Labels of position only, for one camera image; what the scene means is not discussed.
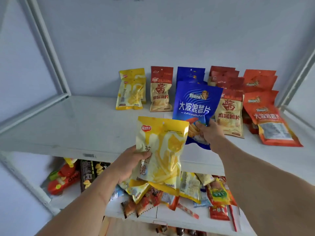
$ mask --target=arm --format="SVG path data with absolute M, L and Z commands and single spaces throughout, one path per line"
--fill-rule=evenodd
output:
M 97 236 L 109 199 L 117 183 L 127 179 L 139 160 L 150 152 L 135 153 L 136 146 L 125 150 L 92 185 L 48 222 L 38 236 Z
M 214 121 L 198 125 L 221 158 L 229 188 L 258 236 L 315 235 L 315 187 L 239 149 Z

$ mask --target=person's right hand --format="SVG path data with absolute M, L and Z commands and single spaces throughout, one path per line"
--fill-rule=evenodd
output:
M 200 122 L 196 122 L 196 126 L 200 129 L 200 132 L 206 141 L 210 143 L 211 150 L 215 153 L 218 153 L 218 145 L 215 143 L 215 141 L 225 138 L 220 125 L 218 125 L 214 120 L 210 119 L 208 127 Z

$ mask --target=lower shelf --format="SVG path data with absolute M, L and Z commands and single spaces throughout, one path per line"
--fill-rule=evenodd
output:
M 53 208 L 64 209 L 75 198 L 81 194 L 80 184 L 76 183 L 69 187 L 61 196 L 53 197 L 49 205 Z M 120 203 L 128 199 L 128 196 L 122 196 L 108 203 L 105 210 L 105 216 L 124 219 L 123 210 Z M 191 209 L 199 215 L 199 219 L 191 217 L 183 210 L 177 208 L 175 211 L 170 210 L 166 205 L 159 205 L 153 209 L 143 213 L 140 217 L 135 214 L 130 215 L 127 219 L 141 221 L 146 223 L 167 224 L 182 228 L 201 230 L 216 234 L 224 234 L 231 236 L 254 236 L 256 235 L 250 227 L 245 215 L 238 208 L 233 206 L 233 214 L 237 227 L 234 231 L 232 221 L 214 220 L 209 217 L 209 209 L 207 207 L 194 208 L 193 202 L 186 198 L 180 198 L 179 202 Z

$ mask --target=hand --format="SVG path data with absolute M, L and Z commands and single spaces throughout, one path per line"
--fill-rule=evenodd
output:
M 127 148 L 111 165 L 110 168 L 119 175 L 118 183 L 128 179 L 132 170 L 140 160 L 147 159 L 151 152 L 136 152 L 136 145 Z
M 225 138 L 220 125 L 218 125 L 214 120 L 210 119 L 208 127 L 200 122 L 196 122 L 196 126 L 200 129 L 201 135 L 203 135 L 206 141 L 210 143 L 211 150 L 215 153 L 218 153 L 218 145 L 214 141 Z

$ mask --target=person's left hand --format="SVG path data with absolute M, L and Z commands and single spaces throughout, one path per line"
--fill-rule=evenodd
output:
M 136 152 L 136 145 L 127 148 L 111 165 L 115 173 L 119 175 L 118 183 L 129 178 L 132 170 L 136 167 L 140 160 L 147 159 L 151 156 L 151 152 Z

